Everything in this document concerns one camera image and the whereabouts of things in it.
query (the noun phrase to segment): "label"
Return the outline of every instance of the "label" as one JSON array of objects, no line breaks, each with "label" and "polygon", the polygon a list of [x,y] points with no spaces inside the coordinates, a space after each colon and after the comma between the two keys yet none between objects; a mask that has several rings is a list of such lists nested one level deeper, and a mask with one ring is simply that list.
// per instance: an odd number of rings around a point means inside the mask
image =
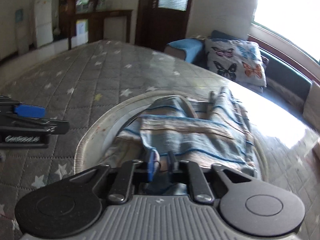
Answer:
[{"label": "label", "polygon": [[7,136],[5,142],[9,143],[36,143],[40,141],[40,137],[27,137],[27,136]]}]

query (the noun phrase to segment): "butterfly cushion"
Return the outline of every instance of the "butterfly cushion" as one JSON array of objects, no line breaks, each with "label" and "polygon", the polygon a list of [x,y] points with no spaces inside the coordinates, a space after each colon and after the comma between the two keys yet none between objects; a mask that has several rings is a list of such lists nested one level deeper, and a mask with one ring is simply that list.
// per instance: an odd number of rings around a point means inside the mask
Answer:
[{"label": "butterfly cushion", "polygon": [[235,82],[266,87],[259,45],[250,41],[206,39],[209,70]]}]

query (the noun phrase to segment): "wooden door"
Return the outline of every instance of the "wooden door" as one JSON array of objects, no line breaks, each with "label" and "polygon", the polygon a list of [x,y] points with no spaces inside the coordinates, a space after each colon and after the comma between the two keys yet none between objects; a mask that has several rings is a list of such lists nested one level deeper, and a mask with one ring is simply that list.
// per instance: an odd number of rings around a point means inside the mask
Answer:
[{"label": "wooden door", "polygon": [[140,0],[136,44],[164,51],[166,44],[185,38],[191,0]]}]

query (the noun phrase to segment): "round black pad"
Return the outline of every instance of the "round black pad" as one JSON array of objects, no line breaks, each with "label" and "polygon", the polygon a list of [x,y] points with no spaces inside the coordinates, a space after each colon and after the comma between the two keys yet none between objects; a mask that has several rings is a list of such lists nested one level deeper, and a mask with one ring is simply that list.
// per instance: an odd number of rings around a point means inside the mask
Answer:
[{"label": "round black pad", "polygon": [[252,196],[247,199],[245,206],[253,214],[265,217],[274,216],[283,208],[281,200],[269,195]]},{"label": "round black pad", "polygon": [[266,182],[229,183],[219,211],[233,228],[258,237],[284,236],[297,232],[305,208],[296,195]]},{"label": "round black pad", "polygon": [[27,194],[17,203],[15,216],[22,232],[54,239],[85,230],[99,218],[101,210],[94,193],[70,183],[70,187],[47,186]]}]

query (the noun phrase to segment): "sofa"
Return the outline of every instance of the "sofa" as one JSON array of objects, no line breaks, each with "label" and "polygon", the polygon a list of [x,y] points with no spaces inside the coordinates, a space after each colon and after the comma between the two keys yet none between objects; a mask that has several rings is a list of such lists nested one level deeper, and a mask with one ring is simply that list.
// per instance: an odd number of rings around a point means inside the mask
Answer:
[{"label": "sofa", "polygon": [[[211,38],[240,40],[217,30],[212,32]],[[167,44],[164,52],[208,69],[203,40],[184,39],[173,41]],[[311,80],[266,50],[260,48],[260,53],[269,59],[269,64],[265,69],[267,87],[260,95],[279,105],[310,126],[310,124],[302,118],[302,112],[311,88]]]}]

